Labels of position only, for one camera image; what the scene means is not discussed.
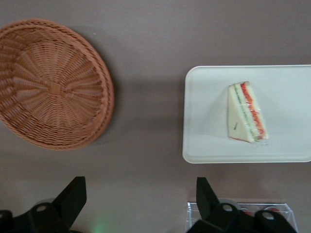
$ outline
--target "tray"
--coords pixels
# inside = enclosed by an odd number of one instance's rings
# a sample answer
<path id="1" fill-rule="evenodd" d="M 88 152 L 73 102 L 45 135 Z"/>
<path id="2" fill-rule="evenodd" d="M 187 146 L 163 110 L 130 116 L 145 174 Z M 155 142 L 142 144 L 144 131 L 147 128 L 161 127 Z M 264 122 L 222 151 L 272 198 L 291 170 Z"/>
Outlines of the tray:
<path id="1" fill-rule="evenodd" d="M 227 87 L 250 81 L 269 132 L 265 146 L 227 133 Z M 311 65 L 200 66 L 185 80 L 183 157 L 189 163 L 311 161 Z"/>

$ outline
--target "gray table surface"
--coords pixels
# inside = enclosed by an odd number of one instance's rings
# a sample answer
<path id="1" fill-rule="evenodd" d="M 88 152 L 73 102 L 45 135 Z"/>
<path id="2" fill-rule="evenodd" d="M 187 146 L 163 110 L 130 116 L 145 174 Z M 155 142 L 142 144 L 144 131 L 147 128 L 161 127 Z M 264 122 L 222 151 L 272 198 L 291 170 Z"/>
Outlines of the gray table surface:
<path id="1" fill-rule="evenodd" d="M 310 64 L 310 11 L 307 0 L 1 1 L 1 27 L 38 17 L 84 36 L 108 65 L 116 108 L 98 140 L 66 152 L 31 145 L 1 124 L 0 209 L 21 214 L 86 176 L 75 229 L 181 233 L 204 176 L 219 197 L 288 203 L 309 232 L 310 163 L 188 164 L 182 134 L 190 68 Z"/>

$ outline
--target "basket rim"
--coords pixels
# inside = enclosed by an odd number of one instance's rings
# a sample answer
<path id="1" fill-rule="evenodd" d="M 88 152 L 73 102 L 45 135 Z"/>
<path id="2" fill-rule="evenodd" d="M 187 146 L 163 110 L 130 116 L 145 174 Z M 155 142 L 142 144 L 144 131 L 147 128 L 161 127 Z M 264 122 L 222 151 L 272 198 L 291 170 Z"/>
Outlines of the basket rim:
<path id="1" fill-rule="evenodd" d="M 37 146 L 46 148 L 46 149 L 52 149 L 52 150 L 72 150 L 84 147 L 94 141 L 96 138 L 98 138 L 102 132 L 106 129 L 108 126 L 111 118 L 112 113 L 114 109 L 114 88 L 113 83 L 111 80 L 110 73 L 108 71 L 108 68 L 106 64 L 104 63 L 103 59 L 100 57 L 98 52 L 94 49 L 94 47 L 86 40 L 84 39 L 80 34 L 75 32 L 74 30 L 61 25 L 59 23 L 46 20 L 46 19 L 40 19 L 40 18 L 31 18 L 31 19 L 22 19 L 18 21 L 14 21 L 11 23 L 8 23 L 4 25 L 2 28 L 0 28 L 0 40 L 7 35 L 8 33 L 11 33 L 16 30 L 21 30 L 23 28 L 42 28 L 42 29 L 51 29 L 51 30 L 57 30 L 60 33 L 64 33 L 67 36 L 70 36 L 70 39 L 72 39 L 73 43 L 75 45 L 79 45 L 81 47 L 76 47 L 78 51 L 80 51 L 83 55 L 86 56 L 86 58 L 92 63 L 94 66 L 96 73 L 99 74 L 99 79 L 102 81 L 102 88 L 107 90 L 107 105 L 106 105 L 106 112 L 104 112 L 104 117 L 102 117 L 101 120 L 99 120 L 100 123 L 97 123 L 99 127 L 96 128 L 96 131 L 90 135 L 88 135 L 83 140 L 80 140 L 79 142 L 69 144 L 69 145 L 49 145 L 45 144 L 39 141 L 36 141 L 35 139 L 29 138 L 27 135 L 21 133 L 17 128 L 12 126 L 8 120 L 5 119 L 5 117 L 0 113 L 0 119 L 2 122 L 11 129 L 15 134 L 20 136 L 21 138 L 25 139 L 26 141 L 29 141 Z M 99 112 L 103 112 L 103 101 L 101 103 L 101 106 L 99 108 L 99 111 L 94 115 L 93 118 L 96 118 L 96 116 L 99 114 Z"/>

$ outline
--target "woven basket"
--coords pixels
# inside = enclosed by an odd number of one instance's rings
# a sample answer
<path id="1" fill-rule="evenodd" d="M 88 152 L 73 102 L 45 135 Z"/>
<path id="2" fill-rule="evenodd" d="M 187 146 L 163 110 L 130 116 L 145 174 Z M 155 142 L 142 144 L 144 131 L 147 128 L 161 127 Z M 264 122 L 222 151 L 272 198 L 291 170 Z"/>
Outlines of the woven basket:
<path id="1" fill-rule="evenodd" d="M 20 137 L 53 150 L 95 140 L 108 125 L 113 84 L 79 34 L 29 19 L 0 30 L 0 119 Z"/>

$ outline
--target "wicker basket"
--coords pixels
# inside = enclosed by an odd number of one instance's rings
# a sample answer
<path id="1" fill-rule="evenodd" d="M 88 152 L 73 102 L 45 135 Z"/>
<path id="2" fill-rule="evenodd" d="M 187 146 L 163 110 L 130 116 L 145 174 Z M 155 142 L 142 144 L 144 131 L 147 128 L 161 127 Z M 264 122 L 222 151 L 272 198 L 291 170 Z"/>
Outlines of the wicker basket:
<path id="1" fill-rule="evenodd" d="M 53 150 L 95 140 L 108 125 L 113 84 L 79 34 L 29 19 L 0 30 L 0 119 L 20 137 Z"/>

